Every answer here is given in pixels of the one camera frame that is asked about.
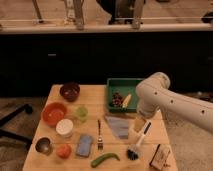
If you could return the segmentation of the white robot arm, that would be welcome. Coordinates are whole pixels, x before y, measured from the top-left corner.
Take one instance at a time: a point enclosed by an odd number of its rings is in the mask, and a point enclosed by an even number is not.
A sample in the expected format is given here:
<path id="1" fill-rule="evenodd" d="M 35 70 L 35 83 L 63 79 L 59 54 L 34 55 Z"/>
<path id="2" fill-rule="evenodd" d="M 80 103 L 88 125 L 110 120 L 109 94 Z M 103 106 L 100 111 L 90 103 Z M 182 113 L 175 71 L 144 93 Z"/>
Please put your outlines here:
<path id="1" fill-rule="evenodd" d="M 136 111 L 145 119 L 153 118 L 158 109 L 166 109 L 213 134 L 213 103 L 184 96 L 169 90 L 170 79 L 156 72 L 136 86 Z"/>

